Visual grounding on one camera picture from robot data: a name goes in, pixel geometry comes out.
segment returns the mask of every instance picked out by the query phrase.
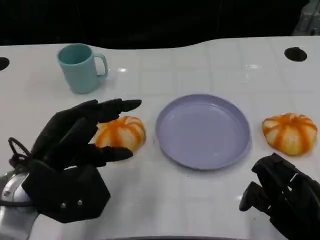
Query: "black cable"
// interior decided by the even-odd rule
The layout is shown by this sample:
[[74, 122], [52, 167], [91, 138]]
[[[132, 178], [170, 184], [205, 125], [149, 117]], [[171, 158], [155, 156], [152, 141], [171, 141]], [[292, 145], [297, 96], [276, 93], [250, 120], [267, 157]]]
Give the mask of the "black cable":
[[9, 208], [29, 208], [29, 207], [32, 207], [33, 205], [31, 201], [14, 202], [14, 201], [0, 200], [0, 206], [9, 207]]
[[[23, 165], [24, 167], [28, 167], [28, 163], [32, 159], [31, 153], [28, 151], [28, 149], [21, 142], [19, 142], [17, 139], [13, 137], [10, 137], [8, 139], [8, 142], [13, 152], [13, 156], [9, 161], [10, 164], [12, 165], [13, 163], [14, 165]], [[17, 145], [25, 153], [25, 155], [18, 153], [14, 144]], [[6, 200], [0, 199], [0, 206], [10, 207], [10, 208], [28, 208], [28, 207], [32, 207], [33, 205], [31, 201], [14, 202], [14, 201], [6, 201]]]

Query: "table hole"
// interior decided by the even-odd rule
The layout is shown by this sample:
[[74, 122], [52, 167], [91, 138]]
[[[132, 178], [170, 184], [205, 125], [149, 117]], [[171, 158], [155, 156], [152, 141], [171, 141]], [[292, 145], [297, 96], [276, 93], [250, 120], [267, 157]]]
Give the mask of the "table hole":
[[10, 64], [10, 61], [6, 57], [0, 57], [0, 71], [6, 69]]
[[287, 59], [294, 62], [303, 62], [308, 57], [307, 53], [297, 46], [287, 48], [284, 51], [284, 55], [286, 56]]

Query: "mug handle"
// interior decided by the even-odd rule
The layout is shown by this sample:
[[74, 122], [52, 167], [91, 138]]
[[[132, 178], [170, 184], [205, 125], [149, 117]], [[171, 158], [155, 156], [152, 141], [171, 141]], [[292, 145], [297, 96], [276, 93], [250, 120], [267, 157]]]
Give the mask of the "mug handle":
[[98, 77], [106, 77], [109, 71], [106, 57], [101, 53], [95, 53], [94, 57], [101, 58], [104, 65], [104, 74], [98, 74]]

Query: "dark background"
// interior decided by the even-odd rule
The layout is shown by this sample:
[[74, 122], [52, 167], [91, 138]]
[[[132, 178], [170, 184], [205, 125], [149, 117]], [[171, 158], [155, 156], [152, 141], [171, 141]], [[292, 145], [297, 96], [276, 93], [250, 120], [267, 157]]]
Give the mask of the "dark background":
[[308, 0], [0, 0], [0, 45], [173, 48], [289, 36]]

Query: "screw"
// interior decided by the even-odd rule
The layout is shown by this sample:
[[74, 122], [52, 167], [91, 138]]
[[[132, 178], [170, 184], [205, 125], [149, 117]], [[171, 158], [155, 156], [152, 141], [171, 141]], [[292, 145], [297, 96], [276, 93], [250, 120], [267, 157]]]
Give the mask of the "screw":
[[10, 191], [5, 191], [4, 193], [3, 193], [3, 195], [5, 196], [5, 197], [8, 197], [9, 195], [10, 195]]

